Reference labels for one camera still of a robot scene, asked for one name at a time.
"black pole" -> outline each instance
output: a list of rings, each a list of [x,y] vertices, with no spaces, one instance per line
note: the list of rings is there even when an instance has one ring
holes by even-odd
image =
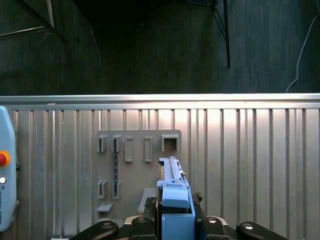
[[[223,0],[224,11],[224,27],[225,27],[225,45],[226,45],[226,59],[228,63],[228,69],[231,66],[230,61],[230,39],[229,39],[229,24],[228,24],[228,6],[227,0]]]

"black bracket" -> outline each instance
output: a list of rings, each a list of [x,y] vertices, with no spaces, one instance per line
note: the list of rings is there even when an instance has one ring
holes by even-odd
[[[228,20],[228,4],[227,0],[223,0],[223,12],[224,12],[224,24],[220,17],[220,14],[216,8],[216,5],[213,6],[213,16],[219,27],[219,30],[225,40],[225,50],[226,50],[226,60],[228,68],[231,66],[230,60],[230,37],[229,37],[229,20]]]

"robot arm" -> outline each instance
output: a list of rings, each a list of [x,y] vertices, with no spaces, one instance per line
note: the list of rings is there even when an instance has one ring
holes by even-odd
[[[254,222],[236,229],[220,217],[206,216],[201,196],[191,193],[179,160],[160,158],[156,196],[146,199],[143,216],[132,216],[123,227],[101,221],[70,240],[287,240]]]

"metal rod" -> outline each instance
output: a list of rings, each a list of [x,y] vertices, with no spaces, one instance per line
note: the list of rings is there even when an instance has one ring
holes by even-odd
[[[36,21],[38,21],[42,26],[44,26],[49,31],[54,31],[53,26],[50,25],[39,13],[37,13],[32,7],[30,7],[25,1],[23,0],[11,0],[17,6],[22,8],[28,14],[30,14]]]
[[[217,17],[216,17],[215,12],[213,12],[213,16],[214,16],[214,19],[215,19],[215,21],[216,21],[216,24],[218,25],[218,28],[219,28],[219,30],[220,30],[220,33],[222,34],[222,37],[224,38],[224,40],[226,40],[226,36],[225,36],[225,32],[226,32],[226,31],[224,31],[224,30],[221,28],[220,23],[219,23],[219,21],[218,21],[218,19],[217,19]]]
[[[10,39],[10,38],[21,37],[29,34],[40,33],[45,30],[47,29],[44,26],[38,26],[38,27],[29,28],[29,29],[0,34],[0,41],[5,39]]]
[[[53,9],[52,9],[51,0],[46,0],[46,4],[48,5],[50,24],[54,28],[55,27],[55,19],[54,19],[54,12],[53,12]]]
[[[228,68],[230,68],[231,60],[230,60],[230,39],[229,39],[229,23],[228,23],[227,0],[223,0],[223,11],[224,11],[226,59],[227,59]]]

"metal rail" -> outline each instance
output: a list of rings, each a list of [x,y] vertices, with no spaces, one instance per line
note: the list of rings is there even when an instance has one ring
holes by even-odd
[[[53,13],[51,0],[46,0],[50,23],[47,22],[39,13],[37,13],[25,1],[23,0],[11,0],[11,1],[15,3],[18,7],[20,7],[22,10],[24,10],[26,13],[28,13],[33,19],[35,19],[39,24],[41,24],[41,26],[0,34],[0,41],[21,37],[21,36],[25,36],[33,33],[39,33],[43,31],[49,31],[50,33],[57,35],[62,40],[64,40],[62,35],[55,28],[55,20],[54,20],[54,13]]]

